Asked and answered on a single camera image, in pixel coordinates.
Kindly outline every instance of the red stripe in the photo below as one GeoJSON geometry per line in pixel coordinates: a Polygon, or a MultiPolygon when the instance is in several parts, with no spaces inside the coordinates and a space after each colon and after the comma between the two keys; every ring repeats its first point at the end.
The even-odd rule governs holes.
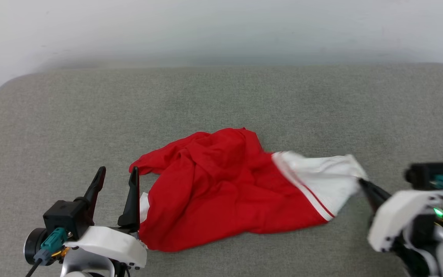
{"type": "Polygon", "coordinates": [[[288,165],[286,164],[286,162],[282,162],[282,164],[285,166],[285,169],[288,171],[288,173],[293,177],[293,179],[295,179],[300,185],[304,186],[317,200],[317,202],[322,206],[322,208],[324,208],[324,210],[332,217],[334,218],[334,214],[332,214],[332,212],[330,212],[326,206],[319,200],[319,198],[317,196],[315,196],[315,194],[313,193],[313,191],[311,191],[311,189],[306,186],[297,175],[295,175],[295,172],[293,172],[292,170],[290,170],[290,168],[288,167],[288,165]]]}

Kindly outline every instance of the black cable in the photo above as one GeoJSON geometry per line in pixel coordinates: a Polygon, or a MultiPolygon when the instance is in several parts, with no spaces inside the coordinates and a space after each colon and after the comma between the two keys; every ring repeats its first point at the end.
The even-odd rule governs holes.
{"type": "Polygon", "coordinates": [[[37,267],[40,265],[40,263],[42,263],[42,259],[37,259],[25,277],[32,276],[33,272],[37,269],[37,267]]]}

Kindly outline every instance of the red and white garment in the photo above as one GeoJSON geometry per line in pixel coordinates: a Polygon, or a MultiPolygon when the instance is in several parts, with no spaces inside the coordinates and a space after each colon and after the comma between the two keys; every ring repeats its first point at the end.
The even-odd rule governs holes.
{"type": "Polygon", "coordinates": [[[133,167],[140,175],[160,174],[140,198],[139,238],[161,251],[327,223],[358,191],[357,179],[366,179],[351,155],[264,152],[244,128],[194,133],[141,156],[133,167]]]}

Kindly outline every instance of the white fabric section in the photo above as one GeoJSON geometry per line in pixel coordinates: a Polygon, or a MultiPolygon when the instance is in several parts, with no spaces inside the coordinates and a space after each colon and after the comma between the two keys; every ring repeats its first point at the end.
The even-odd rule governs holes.
{"type": "Polygon", "coordinates": [[[273,162],[275,163],[276,167],[280,172],[285,176],[285,178],[288,179],[294,186],[296,186],[309,200],[309,202],[312,204],[312,206],[315,208],[315,210],[327,221],[330,221],[333,219],[333,216],[329,214],[324,207],[319,203],[319,201],[313,196],[311,191],[307,189],[301,181],[294,178],[292,174],[290,174],[290,168],[288,167],[288,164],[285,162],[282,156],[283,152],[276,152],[271,157],[273,159],[273,162]]]}
{"type": "Polygon", "coordinates": [[[315,198],[331,216],[336,216],[348,198],[359,190],[358,178],[367,179],[367,174],[352,155],[306,158],[294,152],[277,152],[273,157],[273,160],[279,160],[278,169],[285,177],[290,175],[291,178],[287,178],[293,184],[298,183],[296,186],[316,210],[319,211],[313,202],[315,198]],[[313,193],[311,198],[308,197],[309,191],[313,193]]]}
{"type": "Polygon", "coordinates": [[[149,208],[150,202],[148,201],[148,193],[143,192],[139,198],[139,223],[146,220],[146,215],[148,215],[149,208]]]}

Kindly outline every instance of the green led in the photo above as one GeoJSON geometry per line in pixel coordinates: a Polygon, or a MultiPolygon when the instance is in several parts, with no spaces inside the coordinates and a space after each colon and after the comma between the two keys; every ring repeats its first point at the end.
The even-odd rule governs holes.
{"type": "Polygon", "coordinates": [[[440,209],[434,208],[434,212],[436,213],[436,215],[438,215],[438,217],[443,217],[443,212],[440,209]]]}

